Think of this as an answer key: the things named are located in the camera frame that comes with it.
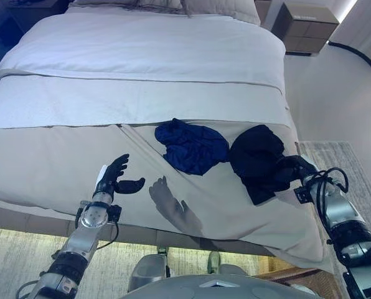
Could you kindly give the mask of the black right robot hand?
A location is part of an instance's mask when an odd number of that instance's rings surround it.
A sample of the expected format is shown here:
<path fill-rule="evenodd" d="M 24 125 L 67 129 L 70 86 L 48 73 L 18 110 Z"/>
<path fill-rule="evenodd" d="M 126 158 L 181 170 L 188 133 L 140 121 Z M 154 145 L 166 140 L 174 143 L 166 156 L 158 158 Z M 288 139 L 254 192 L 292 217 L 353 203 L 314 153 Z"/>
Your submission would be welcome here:
<path fill-rule="evenodd" d="M 317 172 L 317 168 L 302 156 L 285 156 L 276 162 L 274 179 L 279 183 L 290 184 L 293 181 L 302 181 L 305 177 L 312 176 Z"/>

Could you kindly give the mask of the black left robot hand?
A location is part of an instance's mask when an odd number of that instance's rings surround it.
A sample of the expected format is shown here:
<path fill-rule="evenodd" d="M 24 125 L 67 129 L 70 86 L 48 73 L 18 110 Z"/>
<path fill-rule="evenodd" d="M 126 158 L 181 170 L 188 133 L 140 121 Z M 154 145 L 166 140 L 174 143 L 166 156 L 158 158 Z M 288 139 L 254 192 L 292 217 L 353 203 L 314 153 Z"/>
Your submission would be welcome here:
<path fill-rule="evenodd" d="M 98 181 L 93 195 L 98 193 L 107 193 L 114 198 L 114 193 L 118 194 L 135 194 L 142 190 L 145 184 L 145 179 L 140 178 L 137 181 L 118 180 L 124 175 L 129 161 L 129 154 L 124 154 L 116 158 L 105 170 L 104 175 Z"/>

